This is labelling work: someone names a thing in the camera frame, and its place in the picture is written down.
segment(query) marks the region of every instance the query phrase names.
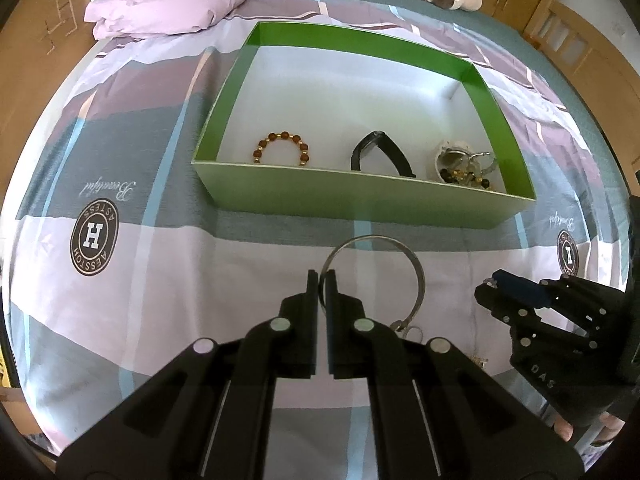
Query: black watch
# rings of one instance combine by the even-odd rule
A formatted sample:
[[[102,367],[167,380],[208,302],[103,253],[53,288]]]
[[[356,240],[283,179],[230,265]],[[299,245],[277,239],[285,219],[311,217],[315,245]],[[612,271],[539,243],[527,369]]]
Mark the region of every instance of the black watch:
[[[360,157],[370,146],[379,147],[382,153],[388,156],[389,160],[396,167],[400,176],[415,178],[411,165],[409,161],[406,160],[404,153],[385,132],[371,132],[358,143],[351,154],[351,171],[360,171]]]

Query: beaded bracelet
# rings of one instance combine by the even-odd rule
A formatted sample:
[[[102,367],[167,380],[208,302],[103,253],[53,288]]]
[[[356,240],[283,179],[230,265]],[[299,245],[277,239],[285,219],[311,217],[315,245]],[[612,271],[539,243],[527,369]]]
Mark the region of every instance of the beaded bracelet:
[[[299,135],[290,135],[289,132],[282,132],[281,134],[269,134],[266,139],[262,139],[258,142],[258,149],[254,151],[254,163],[260,164],[260,158],[262,156],[262,150],[267,147],[269,142],[274,142],[278,139],[291,140],[300,148],[300,164],[299,166],[306,166],[309,162],[309,147],[302,141]]]

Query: bed sheet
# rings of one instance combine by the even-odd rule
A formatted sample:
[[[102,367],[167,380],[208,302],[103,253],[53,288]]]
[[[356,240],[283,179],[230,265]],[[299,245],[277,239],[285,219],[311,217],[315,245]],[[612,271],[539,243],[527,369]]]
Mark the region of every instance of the bed sheet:
[[[269,19],[373,30],[473,62],[516,135],[536,205],[491,231],[217,209],[191,155],[242,42]],[[101,197],[118,208],[118,240],[104,271],[87,277],[71,263],[70,234]],[[411,246],[427,275],[416,319],[425,338],[445,336],[487,358],[494,376],[510,370],[508,328],[472,295],[493,270],[558,277],[563,229],[578,245],[581,276],[623,288],[628,265],[628,223],[539,74],[455,23],[358,0],[248,0],[197,34],[109,42],[75,84],[10,224],[5,319],[28,402],[59,449],[194,339],[233,340],[276,315],[282,298],[303,290],[306,270],[353,235]],[[410,264],[384,245],[363,243],[335,268],[341,290],[381,322],[413,303]],[[319,341],[324,330],[321,318]],[[266,478],[375,478],[366,384],[332,381],[326,349],[318,351],[313,380],[277,384]]]

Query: metal pin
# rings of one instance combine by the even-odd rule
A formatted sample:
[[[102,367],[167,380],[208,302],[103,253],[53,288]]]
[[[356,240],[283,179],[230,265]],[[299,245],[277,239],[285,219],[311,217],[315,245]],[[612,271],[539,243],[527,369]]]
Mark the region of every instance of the metal pin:
[[[375,327],[375,324],[372,320],[367,319],[366,317],[361,317],[360,319],[356,319],[356,321],[353,322],[353,327],[358,332],[370,332],[371,330],[373,330],[373,327]]]
[[[193,351],[196,354],[208,354],[215,348],[215,344],[211,339],[203,337],[193,344]]]
[[[291,322],[286,317],[276,317],[269,323],[271,330],[274,332],[284,332],[291,326]]]
[[[431,350],[436,352],[437,354],[446,354],[449,350],[451,350],[451,343],[444,338],[437,337],[432,340],[429,344]]]

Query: key ring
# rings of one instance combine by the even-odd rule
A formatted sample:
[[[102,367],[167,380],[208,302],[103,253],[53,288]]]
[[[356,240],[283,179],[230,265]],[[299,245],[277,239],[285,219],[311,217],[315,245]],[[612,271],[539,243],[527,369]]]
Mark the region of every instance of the key ring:
[[[324,277],[326,276],[327,271],[329,270],[329,266],[334,260],[335,255],[339,253],[341,250],[343,250],[346,246],[351,245],[355,242],[359,242],[361,240],[386,240],[387,242],[395,245],[396,248],[400,249],[406,255],[406,257],[409,258],[409,261],[411,262],[412,266],[414,266],[415,275],[418,278],[418,297],[415,299],[414,307],[411,309],[411,312],[409,313],[409,315],[406,317],[404,321],[402,320],[394,321],[389,326],[391,330],[393,330],[394,332],[404,332],[409,326],[409,323],[411,323],[412,320],[414,319],[415,315],[418,314],[418,311],[422,306],[422,301],[424,300],[424,293],[426,290],[426,280],[424,279],[424,269],[422,268],[422,264],[420,263],[418,256],[416,256],[415,253],[409,247],[404,245],[402,242],[399,242],[395,238],[390,238],[385,235],[356,236],[354,238],[350,238],[349,240],[341,243],[333,251],[331,251],[331,254],[329,254],[328,258],[324,262],[324,265],[322,266],[322,270],[320,271],[320,278],[318,281],[318,298],[320,300],[320,305],[322,306],[322,311],[326,314],[326,308],[324,306]]]
[[[407,339],[409,336],[409,332],[411,332],[411,330],[417,330],[418,332],[420,332],[420,341],[417,341],[417,342],[422,344],[422,341],[424,340],[424,332],[417,325],[409,325],[407,328],[402,330],[402,339]]]

